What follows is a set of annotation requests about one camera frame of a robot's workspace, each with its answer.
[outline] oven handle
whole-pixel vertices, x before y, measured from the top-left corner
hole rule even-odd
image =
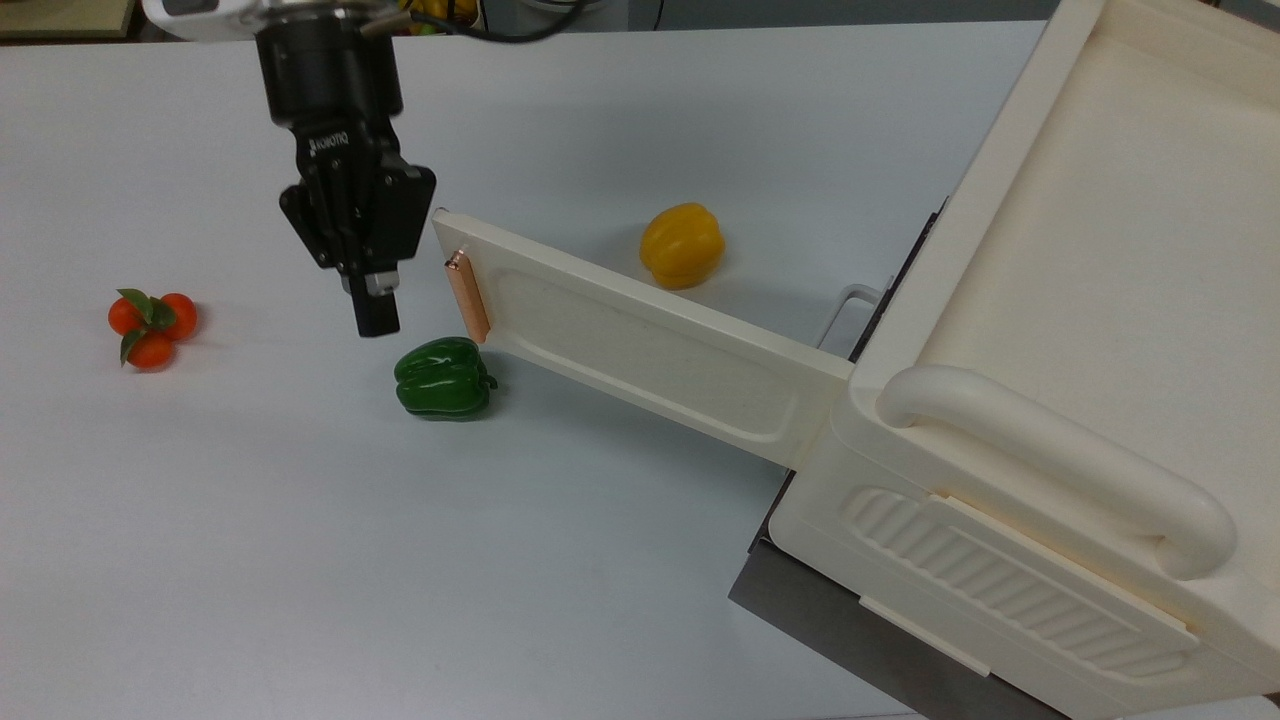
[[[876,411],[900,429],[942,420],[1133,518],[1161,536],[1156,561],[1179,580],[1203,578],[1235,551],[1231,515],[1203,488],[973,370],[908,368]]]

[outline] cable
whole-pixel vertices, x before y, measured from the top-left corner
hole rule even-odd
[[[543,29],[530,32],[526,35],[504,35],[500,32],[489,32],[486,29],[475,29],[472,27],[461,26],[449,20],[442,20],[440,18],[435,18],[428,15],[426,13],[419,13],[419,12],[411,12],[410,18],[415,23],[431,26],[435,29],[447,32],[449,35],[463,35],[466,37],[474,37],[476,40],[484,40],[488,42],[522,45],[526,42],[538,42],[539,40],[547,40],[553,35],[558,35],[561,31],[573,24],[573,20],[576,20],[582,14],[582,10],[586,9],[586,4],[590,1],[591,0],[573,0],[573,6],[571,6],[561,19],[544,27]]]

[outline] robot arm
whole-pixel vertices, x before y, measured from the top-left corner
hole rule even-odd
[[[412,14],[447,32],[531,42],[572,23],[495,35]],[[275,124],[297,140],[301,182],[280,209],[321,268],[351,293],[362,337],[399,331],[397,264],[417,251],[435,174],[401,158],[392,118],[403,110],[392,38],[411,14],[383,0],[143,0],[147,17],[188,40],[255,38]]]

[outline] cream plastic appliance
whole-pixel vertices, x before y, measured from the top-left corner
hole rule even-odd
[[[477,340],[796,470],[773,542],[974,673],[1280,689],[1280,36],[1064,0],[856,365],[434,224]]]

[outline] copper handle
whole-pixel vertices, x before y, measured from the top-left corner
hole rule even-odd
[[[444,263],[444,269],[445,274],[449,275],[453,297],[458,301],[458,310],[462,311],[462,322],[467,325],[467,336],[476,343],[484,343],[492,325],[489,315],[484,311],[484,300],[480,299],[476,275],[471,270],[471,259],[467,258],[466,252],[457,250]]]

